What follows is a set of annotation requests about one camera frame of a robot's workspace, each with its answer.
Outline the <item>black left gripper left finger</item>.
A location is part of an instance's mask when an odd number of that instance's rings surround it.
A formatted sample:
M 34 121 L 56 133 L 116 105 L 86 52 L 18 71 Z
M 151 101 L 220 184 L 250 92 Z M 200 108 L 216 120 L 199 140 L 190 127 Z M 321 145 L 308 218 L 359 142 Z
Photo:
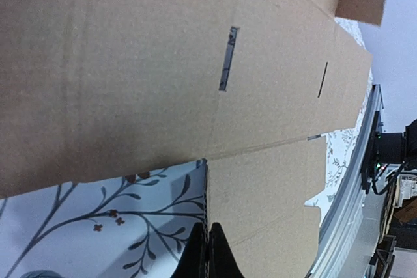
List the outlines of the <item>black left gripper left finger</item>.
M 206 237 L 202 223 L 195 223 L 171 278 L 206 277 Z

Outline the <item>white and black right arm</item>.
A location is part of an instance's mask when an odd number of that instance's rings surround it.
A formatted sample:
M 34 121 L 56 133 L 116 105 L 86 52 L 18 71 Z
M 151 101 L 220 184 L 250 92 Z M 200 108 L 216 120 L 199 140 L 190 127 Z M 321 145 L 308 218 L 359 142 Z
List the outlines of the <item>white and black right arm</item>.
M 403 169 L 411 171 L 416 168 L 416 121 L 406 126 L 403 132 L 386 133 L 382 131 L 379 113 L 375 113 L 360 168 L 362 189 L 366 193 L 373 190 L 374 194 L 382 195 L 394 183 L 397 175 L 391 177 L 381 191 L 377 190 L 377 174 L 383 165 L 399 165 L 397 174 Z

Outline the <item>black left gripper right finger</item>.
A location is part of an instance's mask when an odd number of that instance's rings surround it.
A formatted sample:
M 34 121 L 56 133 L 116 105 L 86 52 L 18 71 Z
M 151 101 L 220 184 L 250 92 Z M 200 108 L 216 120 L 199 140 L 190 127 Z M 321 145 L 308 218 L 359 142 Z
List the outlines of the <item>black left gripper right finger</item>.
M 234 258 L 225 232 L 215 222 L 209 232 L 208 276 L 214 278 L 244 278 Z

